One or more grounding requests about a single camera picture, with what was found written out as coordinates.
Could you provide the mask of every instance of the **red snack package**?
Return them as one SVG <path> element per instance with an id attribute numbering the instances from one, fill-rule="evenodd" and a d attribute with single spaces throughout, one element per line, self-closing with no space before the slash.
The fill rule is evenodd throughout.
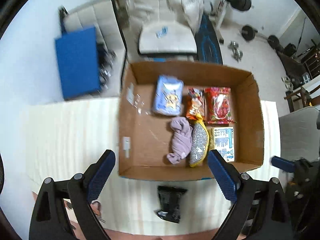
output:
<path id="1" fill-rule="evenodd" d="M 204 92 L 202 90 L 192 88 L 188 89 L 188 109 L 186 117 L 190 120 L 198 120 L 196 114 L 199 113 L 202 119 L 205 120 L 204 115 Z"/>
<path id="2" fill-rule="evenodd" d="M 235 122 L 230 113 L 230 88 L 212 87 L 206 88 L 204 92 L 208 98 L 209 118 L 207 123 L 229 124 Z"/>

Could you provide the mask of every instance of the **black package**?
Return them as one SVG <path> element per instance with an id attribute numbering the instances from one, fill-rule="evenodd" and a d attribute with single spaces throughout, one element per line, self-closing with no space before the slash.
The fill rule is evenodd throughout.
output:
<path id="1" fill-rule="evenodd" d="M 157 216 L 169 222 L 179 223 L 179 201 L 183 194 L 185 194 L 187 191 L 188 190 L 183 188 L 158 186 L 158 195 L 161 209 L 159 211 L 156 211 Z"/>

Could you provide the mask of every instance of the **blue snack package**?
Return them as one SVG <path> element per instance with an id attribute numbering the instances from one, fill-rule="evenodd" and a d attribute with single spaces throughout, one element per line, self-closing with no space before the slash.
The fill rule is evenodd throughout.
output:
<path id="1" fill-rule="evenodd" d="M 176 116 L 181 113 L 183 82 L 175 77 L 159 76 L 153 111 Z"/>

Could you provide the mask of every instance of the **rolled cloth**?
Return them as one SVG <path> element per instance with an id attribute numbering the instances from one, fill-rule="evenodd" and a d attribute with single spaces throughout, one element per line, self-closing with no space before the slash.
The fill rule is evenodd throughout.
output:
<path id="1" fill-rule="evenodd" d="M 171 119 L 170 124 L 174 130 L 172 138 L 173 153 L 167 154 L 167 159 L 172 164 L 177 164 L 188 156 L 191 151 L 192 127 L 185 117 L 177 116 Z"/>

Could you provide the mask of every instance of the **dumbbell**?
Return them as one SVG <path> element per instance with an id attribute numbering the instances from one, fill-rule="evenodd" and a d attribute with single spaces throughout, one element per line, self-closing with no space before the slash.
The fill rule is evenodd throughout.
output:
<path id="1" fill-rule="evenodd" d="M 260 38 L 265 39 L 271 48 L 282 51 L 283 47 L 280 45 L 279 39 L 275 35 L 270 35 L 268 38 L 265 38 L 261 34 L 258 33 L 257 29 L 252 28 L 250 25 L 245 25 L 241 29 L 241 35 L 246 41 L 252 41 L 255 36 L 259 36 Z"/>

